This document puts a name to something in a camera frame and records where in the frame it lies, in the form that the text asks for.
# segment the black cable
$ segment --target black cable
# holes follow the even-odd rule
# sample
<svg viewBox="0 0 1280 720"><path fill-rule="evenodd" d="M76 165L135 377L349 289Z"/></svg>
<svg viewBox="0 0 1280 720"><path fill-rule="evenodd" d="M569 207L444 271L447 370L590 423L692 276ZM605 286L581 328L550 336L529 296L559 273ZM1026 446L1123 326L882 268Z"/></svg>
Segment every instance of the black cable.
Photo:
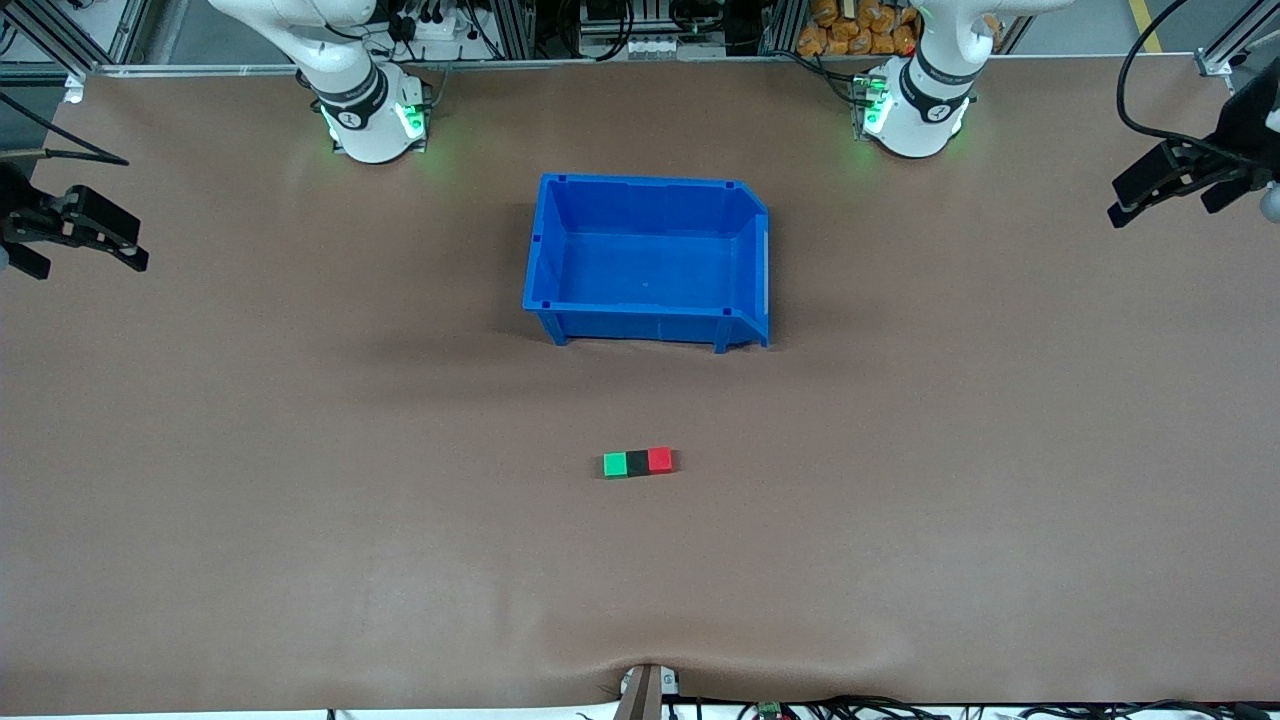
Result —
<svg viewBox="0 0 1280 720"><path fill-rule="evenodd" d="M484 40L484 45L489 49L489 54L493 55L493 59L504 59L502 50L498 49L498 45L494 44L494 41L489 40L489 33L484 31L484 26L480 24L480 19L476 17L475 0L460 0L460 3L466 6L467 19L471 20L471 27L476 28L476 32L480 33L480 38Z"/></svg>
<svg viewBox="0 0 1280 720"><path fill-rule="evenodd" d="M815 76L826 79L827 81L827 87L829 87L831 91L836 94L836 97L840 97L841 100L844 100L845 102L847 102L850 105L865 105L865 102L860 102L860 101L854 100L852 97L850 97L837 85L837 83L849 83L849 82L851 82L854 79L854 76L849 76L849 74L836 73L836 72L828 70L827 67L822 64L822 56L820 55L814 55L813 56L814 63L809 63L808 60L805 60L804 58L801 58L800 55L796 55L795 53L792 53L790 50L771 50L771 51L765 53L765 55L767 56L768 55L777 55L780 58L790 58L796 64L799 64L801 68L804 68L804 69L809 70L810 73L813 73L813 74L815 74ZM879 698L879 700L890 700L890 698Z"/></svg>
<svg viewBox="0 0 1280 720"><path fill-rule="evenodd" d="M618 3L618 37L614 38L613 46L604 55L595 59L596 63L603 63L605 60L612 60L627 47L627 42L631 41L631 31L635 28L636 22L636 9L631 4L631 0L617 0Z"/></svg>
<svg viewBox="0 0 1280 720"><path fill-rule="evenodd" d="M74 142L76 145L79 145L84 150L88 150L90 152L92 152L92 155L88 155L88 154L83 154L83 152L74 152L73 154L73 151L69 151L69 150L46 150L45 152L46 152L46 155L49 158L69 158L69 159L74 159L74 160L90 160L90 161L93 161L93 163L106 163L108 165L128 165L129 164L129 161L125 160L124 158L120 158L119 155L116 155L114 152L108 152L106 150L102 150L101 147L93 145L92 142L81 140L81 138L76 137L74 135L64 131L63 128L55 126L54 123L46 120L45 118L41 118L40 115L32 113L22 102L18 102L13 97L9 97L9 95L6 92L0 92L0 102L4 102L5 105L13 108L14 110L18 110L23 115L26 115L28 120L38 124L40 127L47 129L49 132L51 132L54 135L58 135L58 136L61 136L63 138L69 140L69 141Z"/></svg>
<svg viewBox="0 0 1280 720"><path fill-rule="evenodd" d="M1193 147L1198 147L1198 149L1201 149L1201 150L1203 150L1206 152L1212 152L1215 155L1226 158L1226 159L1231 160L1233 163L1242 164L1242 165L1245 165L1245 167L1249 167L1249 168L1257 168L1260 165L1257 163L1254 163L1253 160L1249 160L1248 158L1244 158L1242 155L1236 155L1235 152L1231 152L1230 150L1224 150L1224 149L1213 145L1212 142L1206 142L1206 141L1203 141L1203 140L1201 140L1198 137L1192 137L1189 135L1183 135L1180 132L1172 132L1172 131L1166 131L1166 129L1147 127L1147 126L1139 123L1138 120L1134 120L1132 117L1129 117L1129 110L1125 108L1125 86L1128 85L1128 81L1129 81L1129 68L1133 67L1133 60L1134 60L1134 58L1138 56L1138 51L1142 50L1142 46L1143 46L1144 42L1147 42L1147 38L1151 37L1152 33L1156 32L1156 28L1160 27L1160 23L1165 22L1165 18L1167 18L1171 14L1174 14L1175 10L1178 10L1179 8L1181 8L1185 4L1187 4L1187 0L1174 0L1172 3L1170 3L1169 6L1165 8L1164 10L1161 10L1161 13L1158 15L1156 15L1156 18L1153 20L1151 20L1151 24L1148 24L1146 27L1146 29L1143 29L1138 35L1138 40L1135 40L1134 44L1133 44L1133 47L1129 49L1129 54L1125 55L1124 63L1121 63L1121 65L1120 65L1120 74L1119 74L1119 77L1116 77L1116 114L1119 114L1120 115L1120 120L1125 126L1128 126L1129 129L1132 129L1134 132L1138 132L1138 133L1142 133L1142 135L1146 135L1146 136L1149 136L1149 137L1158 137L1161 140L1176 140L1179 142L1185 142L1187 145L1190 145Z"/></svg>
<svg viewBox="0 0 1280 720"><path fill-rule="evenodd" d="M850 105L858 105L856 100L854 100L847 94L845 94L845 91L840 90L840 86L836 85L836 82L838 82L838 81L836 81L833 78L832 73L828 72L827 68L824 68L822 65L822 55L814 55L813 59L814 59L815 63L818 63L818 69L822 70L822 77L826 78L827 87L829 87L831 91L836 94L836 97L840 97L841 100L844 100L845 102L849 102Z"/></svg>
<svg viewBox="0 0 1280 720"><path fill-rule="evenodd" d="M570 56L581 60L585 59L586 55L577 49L577 44L573 42L572 37L570 37L570 28L572 27L570 13L577 5L577 1L579 0L561 0L559 8L556 12L556 31L559 35L561 44L563 44L564 49L568 50ZM636 10L631 4L631 0L617 0L617 8L618 36L613 40L613 45L609 46L607 53L598 58L593 58L596 63L612 60L622 53L622 50L626 49L627 42L631 41L631 35L635 31Z"/></svg>
<svg viewBox="0 0 1280 720"><path fill-rule="evenodd" d="M774 56L774 55L778 56L778 58L788 58L794 63L796 63L797 65L800 65L801 68L809 70L810 73L813 73L815 76L827 77L829 79L835 79L835 81L838 81L838 82L850 82L850 81L854 79L854 76L851 76L851 74L845 74L845 73L837 73L837 72L833 72L833 70L828 70L828 69L826 69L823 67L819 67L819 65L815 65L815 64L810 63L809 60L805 60L804 58L801 58L800 55L796 55L795 53L792 53L790 50L769 50L768 53L764 54L765 58Z"/></svg>
<svg viewBox="0 0 1280 720"><path fill-rule="evenodd" d="M347 35L347 33L344 33L344 32L339 32L339 31L338 31L338 28L333 27L333 26L332 26L332 24L329 24L329 23L325 23L325 24L324 24L324 28L325 28L326 31L329 31L329 32L332 32L332 33L337 35L338 37L346 37L347 40L358 40L358 41L364 41L364 40L365 40L366 37L369 37L369 33L367 33L367 32L366 32L365 35L362 35L362 36L355 36L355 35Z"/></svg>

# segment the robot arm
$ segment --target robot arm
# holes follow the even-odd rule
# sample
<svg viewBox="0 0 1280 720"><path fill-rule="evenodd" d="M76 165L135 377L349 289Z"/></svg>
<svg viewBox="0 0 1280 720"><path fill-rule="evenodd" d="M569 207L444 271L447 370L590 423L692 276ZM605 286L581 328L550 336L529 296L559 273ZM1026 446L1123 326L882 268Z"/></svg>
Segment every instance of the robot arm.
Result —
<svg viewBox="0 0 1280 720"><path fill-rule="evenodd" d="M375 63L360 40L335 35L369 22L374 0L210 0L288 55L320 99L334 142L362 163L385 163L426 137L422 83Z"/></svg>
<svg viewBox="0 0 1280 720"><path fill-rule="evenodd" d="M861 113L864 132L906 158L927 158L960 132L969 88L991 58L983 15L1034 15L1074 0L913 0L924 35L910 59L893 58L872 70L884 77L879 99Z"/></svg>

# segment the metal frame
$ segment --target metal frame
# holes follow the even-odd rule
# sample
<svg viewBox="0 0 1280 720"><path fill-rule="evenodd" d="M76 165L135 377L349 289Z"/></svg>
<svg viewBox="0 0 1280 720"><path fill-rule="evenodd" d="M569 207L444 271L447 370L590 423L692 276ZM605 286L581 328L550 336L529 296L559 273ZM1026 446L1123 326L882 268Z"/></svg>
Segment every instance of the metal frame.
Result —
<svg viewBox="0 0 1280 720"><path fill-rule="evenodd" d="M772 50L794 51L800 31L809 22L809 0L778 0L769 15L768 27L760 38L760 53Z"/></svg>
<svg viewBox="0 0 1280 720"><path fill-rule="evenodd" d="M498 45L507 60L531 60L534 56L534 9L522 0L490 0L498 23Z"/></svg>
<svg viewBox="0 0 1280 720"><path fill-rule="evenodd" d="M84 78L111 61L93 38L50 0L13 0L5 5L4 17L76 77Z"/></svg>
<svg viewBox="0 0 1280 720"><path fill-rule="evenodd" d="M1213 42L1196 51L1201 76L1231 74L1231 58L1236 56L1267 22L1280 14L1280 0L1254 0L1226 26Z"/></svg>

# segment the blue plastic bin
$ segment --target blue plastic bin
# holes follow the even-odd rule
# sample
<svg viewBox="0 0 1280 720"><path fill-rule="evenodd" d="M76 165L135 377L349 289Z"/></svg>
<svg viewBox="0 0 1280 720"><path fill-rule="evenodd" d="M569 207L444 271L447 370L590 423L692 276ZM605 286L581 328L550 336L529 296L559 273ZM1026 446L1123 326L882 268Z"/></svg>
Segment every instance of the blue plastic bin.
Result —
<svg viewBox="0 0 1280 720"><path fill-rule="evenodd" d="M543 176L525 310L571 337L769 345L769 211L742 183Z"/></svg>

